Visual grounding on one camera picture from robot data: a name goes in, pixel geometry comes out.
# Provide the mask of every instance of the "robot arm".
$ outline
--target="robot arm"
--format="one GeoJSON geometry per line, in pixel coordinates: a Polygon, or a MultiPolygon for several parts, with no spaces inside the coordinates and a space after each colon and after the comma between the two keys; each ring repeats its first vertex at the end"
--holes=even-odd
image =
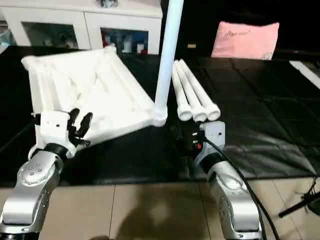
{"type": "MultiPolygon", "coordinates": [[[[204,137],[221,150],[225,145],[225,124],[202,123],[204,137]]],[[[243,179],[233,166],[207,142],[194,142],[201,148],[195,164],[203,169],[219,209],[224,238],[227,240],[262,239],[259,210],[243,179]]]]}
{"type": "Polygon", "coordinates": [[[88,113],[76,130],[73,124],[78,114],[79,110],[74,109],[70,113],[45,111],[35,116],[45,147],[34,151],[17,173],[16,185],[0,216],[0,240],[38,239],[64,161],[75,156],[77,145],[90,144],[82,138],[93,114],[88,113]]]}
{"type": "MultiPolygon", "coordinates": [[[[88,145],[82,138],[89,129],[92,113],[73,126],[78,109],[70,113],[46,111],[35,116],[45,142],[17,174],[16,185],[6,200],[0,216],[0,240],[37,240],[45,222],[52,191],[58,186],[64,161],[75,156],[77,145],[88,145]]],[[[204,137],[223,149],[225,124],[209,122],[200,125],[204,137]]],[[[200,149],[195,164],[206,173],[219,208],[223,235],[227,240],[262,238],[259,211],[243,179],[232,165],[207,142],[200,149]]]]}

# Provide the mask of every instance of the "pink pillow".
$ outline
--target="pink pillow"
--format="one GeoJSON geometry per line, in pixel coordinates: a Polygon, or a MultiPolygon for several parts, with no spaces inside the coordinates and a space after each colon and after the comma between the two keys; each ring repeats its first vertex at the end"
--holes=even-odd
{"type": "Polygon", "coordinates": [[[279,23],[266,26],[221,21],[211,57],[271,60],[278,39],[279,23]]]}

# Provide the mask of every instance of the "black mat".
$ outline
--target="black mat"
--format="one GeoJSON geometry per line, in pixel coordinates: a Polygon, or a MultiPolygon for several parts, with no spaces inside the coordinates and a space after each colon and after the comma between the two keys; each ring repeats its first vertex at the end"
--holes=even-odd
{"type": "MultiPolygon", "coordinates": [[[[32,103],[23,56],[66,49],[9,47],[0,55],[0,186],[13,186],[35,143],[32,103]],[[19,137],[10,141],[21,132],[19,137]]],[[[124,55],[124,64],[154,100],[160,58],[124,55]]],[[[186,59],[226,123],[225,152],[248,179],[320,176],[320,90],[285,61],[186,59]]],[[[173,89],[164,127],[147,127],[83,150],[66,162],[62,185],[154,183],[204,180],[172,130],[181,124],[173,89]]]]}

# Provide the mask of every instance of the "floor tile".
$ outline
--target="floor tile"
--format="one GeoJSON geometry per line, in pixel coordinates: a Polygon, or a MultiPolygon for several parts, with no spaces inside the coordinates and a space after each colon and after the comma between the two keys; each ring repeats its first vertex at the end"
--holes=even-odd
{"type": "MultiPolygon", "coordinates": [[[[278,216],[278,213],[284,207],[284,202],[274,182],[272,180],[256,180],[251,181],[250,185],[268,211],[281,240],[300,240],[301,236],[292,218],[280,218],[278,216]]],[[[273,239],[273,232],[265,216],[263,217],[263,222],[266,225],[267,237],[273,239]]]]}
{"type": "MultiPolygon", "coordinates": [[[[284,204],[272,180],[251,181],[250,185],[263,203],[264,207],[267,209],[281,239],[300,240],[300,235],[292,219],[280,219],[277,215],[284,204]]],[[[217,209],[217,205],[211,195],[209,184],[200,184],[200,189],[211,239],[223,240],[224,238],[221,230],[219,212],[217,209]]],[[[271,227],[269,226],[267,219],[264,218],[263,222],[265,223],[268,239],[274,239],[271,227]]]]}
{"type": "Polygon", "coordinates": [[[117,185],[110,238],[209,240],[198,184],[117,185]]]}
{"type": "MultiPolygon", "coordinates": [[[[312,179],[275,180],[274,183],[284,201],[285,207],[281,209],[284,210],[301,201],[301,196],[309,190],[312,179]]],[[[320,216],[305,208],[301,208],[283,219],[285,218],[293,219],[303,240],[320,239],[320,216]]]]}
{"type": "Polygon", "coordinates": [[[212,240],[224,240],[217,204],[212,196],[208,183],[200,183],[201,196],[205,215],[212,240]]]}
{"type": "Polygon", "coordinates": [[[113,185],[56,188],[40,240],[90,240],[108,236],[114,189],[113,185]]]}

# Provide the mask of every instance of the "glass cabinet door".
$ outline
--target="glass cabinet door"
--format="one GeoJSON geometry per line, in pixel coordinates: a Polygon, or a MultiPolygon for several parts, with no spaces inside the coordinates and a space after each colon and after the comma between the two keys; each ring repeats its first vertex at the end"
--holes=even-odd
{"type": "Polygon", "coordinates": [[[85,12],[92,49],[114,45],[117,53],[158,54],[162,18],[85,12]]]}
{"type": "Polygon", "coordinates": [[[83,12],[31,7],[2,7],[18,46],[90,49],[83,12]]]}
{"type": "Polygon", "coordinates": [[[148,31],[101,28],[102,46],[115,46],[117,54],[147,54],[148,37],[148,31]]]}
{"type": "Polygon", "coordinates": [[[32,46],[79,48],[72,25],[22,22],[22,26],[32,46]]]}
{"type": "Polygon", "coordinates": [[[8,24],[5,21],[0,21],[0,46],[14,46],[16,41],[12,35],[8,24]]]}

